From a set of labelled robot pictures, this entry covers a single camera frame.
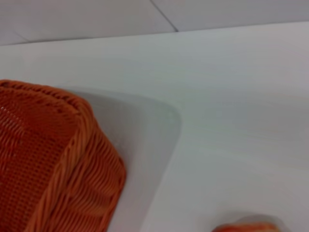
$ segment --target woven basket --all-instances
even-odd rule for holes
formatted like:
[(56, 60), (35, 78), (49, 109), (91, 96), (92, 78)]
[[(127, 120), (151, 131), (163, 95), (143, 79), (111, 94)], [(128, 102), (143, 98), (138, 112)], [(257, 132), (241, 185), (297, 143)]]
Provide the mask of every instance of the woven basket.
[(0, 81), (0, 232), (104, 232), (125, 178), (85, 100)]

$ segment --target white surface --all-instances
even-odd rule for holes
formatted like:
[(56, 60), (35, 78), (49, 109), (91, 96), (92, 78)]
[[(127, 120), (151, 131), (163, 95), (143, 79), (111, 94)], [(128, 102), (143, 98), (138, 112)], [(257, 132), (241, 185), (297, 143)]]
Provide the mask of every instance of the white surface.
[(307, 0), (154, 0), (179, 31), (309, 20)]
[(308, 41), (294, 23), (15, 45), (0, 70), (93, 104), (128, 165), (110, 232), (208, 232), (250, 214), (306, 232)]
[(148, 0), (0, 0), (1, 21), (31, 42), (174, 31)]

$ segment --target orange wicker basket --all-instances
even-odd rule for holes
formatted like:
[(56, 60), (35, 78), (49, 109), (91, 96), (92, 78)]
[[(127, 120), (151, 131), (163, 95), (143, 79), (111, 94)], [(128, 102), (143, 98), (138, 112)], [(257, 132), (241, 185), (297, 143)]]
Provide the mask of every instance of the orange wicker basket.
[(85, 100), (0, 81), (0, 232), (104, 232), (125, 178)]

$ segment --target white table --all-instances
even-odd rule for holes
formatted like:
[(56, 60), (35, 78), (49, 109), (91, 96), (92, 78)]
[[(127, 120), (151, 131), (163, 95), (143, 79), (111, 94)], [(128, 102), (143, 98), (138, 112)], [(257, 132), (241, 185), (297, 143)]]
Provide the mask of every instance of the white table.
[(4, 79), (88, 99), (128, 168), (109, 232), (309, 228), (309, 23), (0, 47)]

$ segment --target orange object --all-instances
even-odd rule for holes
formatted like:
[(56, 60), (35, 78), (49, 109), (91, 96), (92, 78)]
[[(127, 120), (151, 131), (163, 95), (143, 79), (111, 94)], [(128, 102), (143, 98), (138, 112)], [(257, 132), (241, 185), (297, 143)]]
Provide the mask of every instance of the orange object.
[(255, 222), (248, 224), (227, 224), (219, 226), (213, 232), (280, 232), (279, 229), (268, 222)]
[(0, 232), (104, 232), (125, 178), (85, 100), (0, 81)]

